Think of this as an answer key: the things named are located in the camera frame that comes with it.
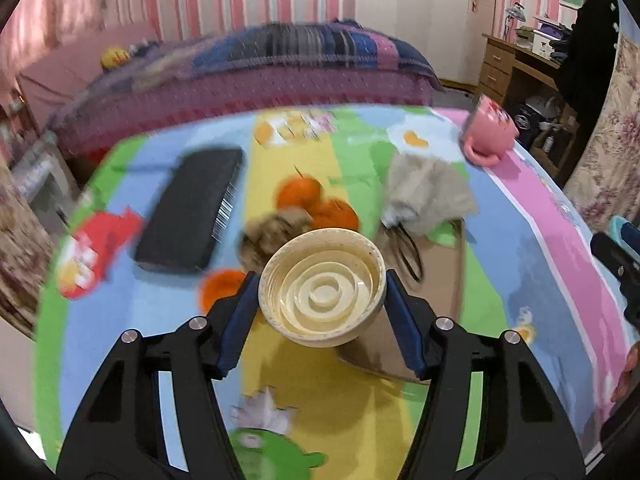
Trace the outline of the person's hand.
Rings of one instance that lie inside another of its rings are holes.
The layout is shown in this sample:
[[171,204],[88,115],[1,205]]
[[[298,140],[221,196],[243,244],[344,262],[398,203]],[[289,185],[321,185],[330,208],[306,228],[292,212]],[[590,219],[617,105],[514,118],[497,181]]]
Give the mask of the person's hand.
[[626,357],[626,364],[620,374],[620,379],[612,393],[611,402],[616,403],[622,400],[628,393],[631,385],[631,375],[639,366],[640,342],[637,341],[629,350]]

